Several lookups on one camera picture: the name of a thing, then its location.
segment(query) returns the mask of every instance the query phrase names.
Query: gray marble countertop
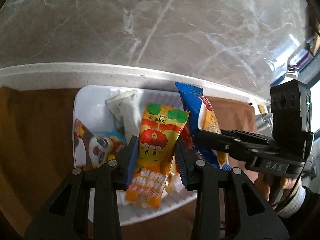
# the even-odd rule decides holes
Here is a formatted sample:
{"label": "gray marble countertop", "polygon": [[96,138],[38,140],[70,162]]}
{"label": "gray marble countertop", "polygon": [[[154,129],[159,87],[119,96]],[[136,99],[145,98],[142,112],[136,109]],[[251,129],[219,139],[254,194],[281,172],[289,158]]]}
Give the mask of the gray marble countertop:
{"label": "gray marble countertop", "polygon": [[269,84],[306,39],[306,7],[305,0],[7,0],[0,67],[130,65],[269,98]]}

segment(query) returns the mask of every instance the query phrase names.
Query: bright light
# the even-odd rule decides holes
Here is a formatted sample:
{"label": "bright light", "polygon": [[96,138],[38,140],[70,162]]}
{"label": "bright light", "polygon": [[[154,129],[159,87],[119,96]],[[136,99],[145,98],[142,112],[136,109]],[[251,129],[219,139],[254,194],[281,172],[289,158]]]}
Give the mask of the bright light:
{"label": "bright light", "polygon": [[293,43],[297,45],[297,47],[300,46],[299,41],[292,34],[289,34],[289,37],[293,41]]}

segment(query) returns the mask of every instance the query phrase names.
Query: silver rivet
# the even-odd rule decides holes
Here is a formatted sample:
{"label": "silver rivet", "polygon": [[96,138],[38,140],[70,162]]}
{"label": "silver rivet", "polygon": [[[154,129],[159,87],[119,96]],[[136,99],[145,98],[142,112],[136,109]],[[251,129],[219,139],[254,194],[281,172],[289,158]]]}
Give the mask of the silver rivet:
{"label": "silver rivet", "polygon": [[110,160],[109,162],[108,162],[108,164],[109,164],[109,166],[116,166],[117,164],[118,164],[118,162],[117,162],[117,160]]}
{"label": "silver rivet", "polygon": [[238,168],[238,167],[235,167],[235,168],[232,169],[232,172],[233,172],[234,174],[239,175],[239,174],[241,174],[241,169]]}
{"label": "silver rivet", "polygon": [[72,174],[73,175],[78,175],[80,173],[81,173],[81,169],[80,168],[75,168],[75,169],[72,170]]}
{"label": "silver rivet", "polygon": [[205,166],[205,161],[204,161],[204,160],[197,160],[197,161],[196,161],[196,164],[197,164],[198,166]]}

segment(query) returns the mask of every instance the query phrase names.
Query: red tongue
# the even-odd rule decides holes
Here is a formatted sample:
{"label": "red tongue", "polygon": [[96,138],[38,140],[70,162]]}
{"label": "red tongue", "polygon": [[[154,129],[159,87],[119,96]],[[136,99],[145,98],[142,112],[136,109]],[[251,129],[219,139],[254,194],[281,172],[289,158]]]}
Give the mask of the red tongue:
{"label": "red tongue", "polygon": [[93,148],[93,154],[94,155],[99,155],[99,152],[100,152],[100,150],[99,150],[98,147]]}

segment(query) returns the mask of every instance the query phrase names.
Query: orange snack package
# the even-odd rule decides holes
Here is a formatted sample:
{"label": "orange snack package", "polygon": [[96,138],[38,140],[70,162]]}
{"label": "orange snack package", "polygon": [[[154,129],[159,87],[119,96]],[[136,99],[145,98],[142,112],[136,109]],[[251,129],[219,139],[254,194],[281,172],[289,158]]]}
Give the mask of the orange snack package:
{"label": "orange snack package", "polygon": [[141,120],[139,157],[127,201],[159,208],[174,147],[188,116],[189,112],[170,106],[148,104]]}

